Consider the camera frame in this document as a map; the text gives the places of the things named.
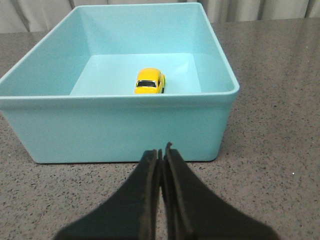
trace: gray speckled countertop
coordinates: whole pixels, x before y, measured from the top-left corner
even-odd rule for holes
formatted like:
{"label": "gray speckled countertop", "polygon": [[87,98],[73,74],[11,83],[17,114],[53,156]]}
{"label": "gray speckled countertop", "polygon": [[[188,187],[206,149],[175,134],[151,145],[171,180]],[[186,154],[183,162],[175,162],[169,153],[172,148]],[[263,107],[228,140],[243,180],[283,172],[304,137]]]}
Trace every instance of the gray speckled countertop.
{"label": "gray speckled countertop", "polygon": [[[320,18],[215,24],[240,83],[217,159],[188,163],[285,240],[320,239]],[[0,34],[0,76],[45,33]],[[36,164],[0,114],[0,239],[51,239],[135,163]],[[165,239],[160,204],[157,239]]]}

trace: light blue plastic bin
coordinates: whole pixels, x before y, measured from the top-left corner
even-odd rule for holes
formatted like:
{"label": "light blue plastic bin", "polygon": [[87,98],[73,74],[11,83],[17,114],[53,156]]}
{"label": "light blue plastic bin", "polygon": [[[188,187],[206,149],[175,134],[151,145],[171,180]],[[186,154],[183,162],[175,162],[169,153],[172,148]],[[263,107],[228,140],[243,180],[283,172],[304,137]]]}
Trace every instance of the light blue plastic bin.
{"label": "light blue plastic bin", "polygon": [[[135,95],[149,67],[164,94]],[[139,161],[169,141],[211,161],[238,90],[200,4],[81,6],[0,79],[0,110],[37,163]]]}

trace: toy car windshield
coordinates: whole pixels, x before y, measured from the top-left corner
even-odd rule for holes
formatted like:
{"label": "toy car windshield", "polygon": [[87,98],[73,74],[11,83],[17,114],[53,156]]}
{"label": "toy car windshield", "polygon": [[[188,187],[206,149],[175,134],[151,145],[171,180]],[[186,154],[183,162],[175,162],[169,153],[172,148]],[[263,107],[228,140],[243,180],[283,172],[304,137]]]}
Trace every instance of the toy car windshield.
{"label": "toy car windshield", "polygon": [[154,81],[148,81],[148,80],[141,80],[138,81],[137,87],[151,87],[151,88],[156,88],[157,85]]}

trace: curtain fold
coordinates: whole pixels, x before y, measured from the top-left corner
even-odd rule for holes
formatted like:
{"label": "curtain fold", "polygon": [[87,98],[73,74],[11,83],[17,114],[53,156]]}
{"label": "curtain fold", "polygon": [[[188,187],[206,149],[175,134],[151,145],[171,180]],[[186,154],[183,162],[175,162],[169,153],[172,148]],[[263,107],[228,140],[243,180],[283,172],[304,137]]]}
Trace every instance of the curtain fold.
{"label": "curtain fold", "polygon": [[211,23],[320,17],[320,0],[0,0],[0,33],[51,30],[80,5],[199,2]]}

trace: toy car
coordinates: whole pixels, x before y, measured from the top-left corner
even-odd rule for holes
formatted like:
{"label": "toy car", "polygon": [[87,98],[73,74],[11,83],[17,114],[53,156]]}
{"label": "toy car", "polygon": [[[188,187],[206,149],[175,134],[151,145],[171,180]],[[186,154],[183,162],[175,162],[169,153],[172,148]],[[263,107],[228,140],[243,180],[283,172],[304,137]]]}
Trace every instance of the toy car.
{"label": "toy car", "polygon": [[166,77],[156,68],[144,68],[138,73],[135,83],[135,94],[164,93]]}

